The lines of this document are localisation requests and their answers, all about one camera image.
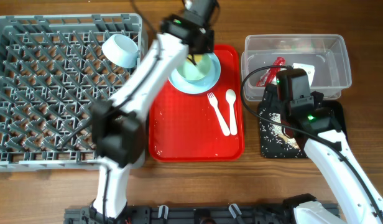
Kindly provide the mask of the yellow plastic cup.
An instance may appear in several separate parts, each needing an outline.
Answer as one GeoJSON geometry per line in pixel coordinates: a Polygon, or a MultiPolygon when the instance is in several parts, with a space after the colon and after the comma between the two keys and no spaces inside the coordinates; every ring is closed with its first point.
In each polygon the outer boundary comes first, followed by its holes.
{"type": "Polygon", "coordinates": [[[189,61],[193,62],[193,63],[200,63],[201,60],[203,59],[203,55],[189,55],[188,56],[188,59],[189,61]]]}

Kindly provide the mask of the food scraps and rice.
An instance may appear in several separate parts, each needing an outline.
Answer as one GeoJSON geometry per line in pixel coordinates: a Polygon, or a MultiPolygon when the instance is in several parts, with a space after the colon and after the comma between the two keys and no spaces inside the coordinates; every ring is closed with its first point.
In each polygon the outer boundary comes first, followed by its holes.
{"type": "Polygon", "coordinates": [[[261,155],[270,159],[306,158],[295,139],[288,138],[280,126],[259,120],[261,155]]]}

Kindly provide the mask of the green shallow bowl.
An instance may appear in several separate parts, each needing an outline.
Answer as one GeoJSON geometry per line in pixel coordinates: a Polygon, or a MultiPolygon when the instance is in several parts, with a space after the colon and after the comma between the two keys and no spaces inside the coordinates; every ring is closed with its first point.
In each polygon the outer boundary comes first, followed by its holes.
{"type": "Polygon", "coordinates": [[[197,82],[204,79],[210,72],[212,67],[212,60],[209,54],[196,54],[203,55],[200,63],[193,63],[189,61],[188,56],[186,61],[177,67],[179,75],[187,82],[197,82]]]}

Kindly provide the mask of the red sauce packet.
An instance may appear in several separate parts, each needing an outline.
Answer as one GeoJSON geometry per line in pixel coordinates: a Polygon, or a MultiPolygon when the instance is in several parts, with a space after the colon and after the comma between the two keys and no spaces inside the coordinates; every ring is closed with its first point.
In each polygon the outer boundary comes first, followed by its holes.
{"type": "MultiPolygon", "coordinates": [[[[273,65],[285,65],[286,60],[283,57],[277,57],[273,65]]],[[[272,83],[275,79],[277,72],[281,71],[282,68],[270,68],[268,71],[260,77],[256,86],[266,86],[267,84],[272,83]]]]}

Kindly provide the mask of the light blue plate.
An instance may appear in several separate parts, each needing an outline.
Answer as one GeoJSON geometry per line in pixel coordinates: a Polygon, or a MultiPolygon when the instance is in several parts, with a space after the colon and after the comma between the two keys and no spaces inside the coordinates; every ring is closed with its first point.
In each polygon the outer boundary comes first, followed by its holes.
{"type": "Polygon", "coordinates": [[[175,69],[168,78],[170,84],[178,91],[191,95],[204,93],[213,88],[220,78],[221,64],[216,54],[210,53],[209,55],[212,60],[212,67],[204,79],[193,83],[187,82],[179,75],[177,69],[175,69]]]}

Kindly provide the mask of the white plastic spoon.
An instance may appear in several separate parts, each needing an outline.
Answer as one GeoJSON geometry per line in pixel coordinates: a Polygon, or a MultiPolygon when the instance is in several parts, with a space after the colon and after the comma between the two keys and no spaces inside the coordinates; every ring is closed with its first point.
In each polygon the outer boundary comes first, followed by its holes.
{"type": "Polygon", "coordinates": [[[236,94],[234,90],[228,89],[226,91],[226,101],[229,105],[229,130],[231,135],[237,135],[238,128],[237,128],[237,122],[236,122],[236,115],[234,111],[234,104],[236,102],[236,94]]]}

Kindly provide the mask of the white plastic fork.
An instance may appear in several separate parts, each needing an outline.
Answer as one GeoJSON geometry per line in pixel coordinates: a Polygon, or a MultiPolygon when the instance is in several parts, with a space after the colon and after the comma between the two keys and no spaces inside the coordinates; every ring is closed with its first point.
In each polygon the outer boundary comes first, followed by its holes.
{"type": "Polygon", "coordinates": [[[215,97],[215,95],[213,93],[208,93],[207,94],[207,97],[208,97],[208,101],[210,102],[210,105],[213,107],[215,113],[216,113],[216,116],[217,116],[217,119],[218,119],[218,122],[219,122],[219,126],[222,130],[222,133],[225,135],[225,136],[229,136],[230,135],[230,130],[228,128],[228,125],[226,124],[219,108],[218,108],[218,100],[217,98],[215,97]]]}

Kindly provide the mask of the light blue small bowl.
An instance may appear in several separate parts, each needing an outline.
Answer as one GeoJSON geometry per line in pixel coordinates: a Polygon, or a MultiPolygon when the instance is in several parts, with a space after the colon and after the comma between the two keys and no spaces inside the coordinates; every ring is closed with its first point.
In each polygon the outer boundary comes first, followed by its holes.
{"type": "Polygon", "coordinates": [[[104,56],[122,68],[133,68],[138,58],[137,44],[122,34],[113,34],[103,45],[104,56]]]}

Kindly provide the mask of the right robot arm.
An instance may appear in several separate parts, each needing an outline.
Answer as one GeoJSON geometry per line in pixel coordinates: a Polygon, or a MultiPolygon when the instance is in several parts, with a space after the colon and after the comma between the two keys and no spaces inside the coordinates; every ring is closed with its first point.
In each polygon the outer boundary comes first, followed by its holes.
{"type": "Polygon", "coordinates": [[[276,74],[283,132],[320,170],[348,223],[383,223],[383,199],[346,140],[323,95],[310,90],[306,71],[289,68],[276,74]]]}

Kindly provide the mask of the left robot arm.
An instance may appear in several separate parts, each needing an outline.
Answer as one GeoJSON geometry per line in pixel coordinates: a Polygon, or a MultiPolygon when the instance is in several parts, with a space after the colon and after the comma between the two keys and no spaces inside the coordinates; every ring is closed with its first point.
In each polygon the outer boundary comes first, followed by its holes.
{"type": "Polygon", "coordinates": [[[132,167],[144,159],[145,121],[168,76],[190,54],[213,52],[211,18],[219,3],[193,1],[180,15],[163,18],[155,40],[130,79],[108,100],[92,106],[92,140],[99,164],[98,194],[90,217],[98,223],[123,223],[126,186],[132,167]]]}

